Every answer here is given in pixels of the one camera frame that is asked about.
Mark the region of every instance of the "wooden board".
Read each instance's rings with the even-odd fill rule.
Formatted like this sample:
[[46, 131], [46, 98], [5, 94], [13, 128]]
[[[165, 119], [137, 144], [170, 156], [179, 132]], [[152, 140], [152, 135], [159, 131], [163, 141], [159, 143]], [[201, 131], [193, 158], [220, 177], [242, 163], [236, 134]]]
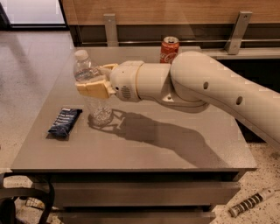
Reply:
[[104, 25], [115, 13], [118, 25], [233, 24], [239, 11], [252, 11], [251, 24], [280, 23], [279, 0], [63, 0], [69, 25]]

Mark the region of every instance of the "bottle cap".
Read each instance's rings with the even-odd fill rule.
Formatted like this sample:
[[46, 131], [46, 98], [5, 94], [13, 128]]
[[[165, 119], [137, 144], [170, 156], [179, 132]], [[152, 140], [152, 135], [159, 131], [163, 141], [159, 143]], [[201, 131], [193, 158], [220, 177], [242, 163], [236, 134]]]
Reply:
[[85, 60], [88, 58], [88, 52], [86, 50], [79, 50], [75, 52], [74, 55], [77, 60]]

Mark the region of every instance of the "can lid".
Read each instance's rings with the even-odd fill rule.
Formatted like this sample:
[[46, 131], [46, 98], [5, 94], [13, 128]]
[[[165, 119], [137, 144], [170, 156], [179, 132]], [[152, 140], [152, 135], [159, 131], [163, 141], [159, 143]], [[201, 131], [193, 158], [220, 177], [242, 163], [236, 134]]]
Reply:
[[168, 44], [176, 44], [179, 42], [179, 39], [175, 37], [166, 37], [164, 38], [164, 42]]
[[74, 55], [77, 60], [85, 60], [88, 58], [88, 52], [86, 50], [79, 50], [75, 52]]

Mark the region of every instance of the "gray floor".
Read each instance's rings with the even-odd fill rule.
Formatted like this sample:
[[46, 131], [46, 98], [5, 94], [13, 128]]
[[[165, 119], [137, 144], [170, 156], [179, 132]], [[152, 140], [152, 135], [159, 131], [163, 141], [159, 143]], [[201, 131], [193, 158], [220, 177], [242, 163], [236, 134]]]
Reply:
[[[0, 31], [0, 172], [10, 167], [70, 52], [70, 33]], [[280, 189], [280, 151], [266, 143], [249, 144], [258, 170], [241, 179], [241, 190], [225, 206], [217, 206], [221, 223], [280, 223], [280, 192], [254, 209], [231, 218], [228, 209], [266, 187]], [[7, 186], [28, 186], [25, 178], [13, 178]], [[17, 203], [17, 215], [36, 223], [39, 212]]]

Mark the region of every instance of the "screw hole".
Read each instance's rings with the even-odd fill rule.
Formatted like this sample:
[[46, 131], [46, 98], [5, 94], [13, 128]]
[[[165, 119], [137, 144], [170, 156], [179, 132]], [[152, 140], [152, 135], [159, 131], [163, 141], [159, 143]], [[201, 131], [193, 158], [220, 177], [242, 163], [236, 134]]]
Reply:
[[208, 87], [209, 87], [209, 83], [206, 81], [206, 82], [204, 82], [204, 84], [203, 84], [203, 88], [204, 89], [208, 89]]
[[240, 105], [242, 104], [242, 101], [243, 101], [243, 97], [242, 96], [239, 96], [236, 100], [236, 105]]

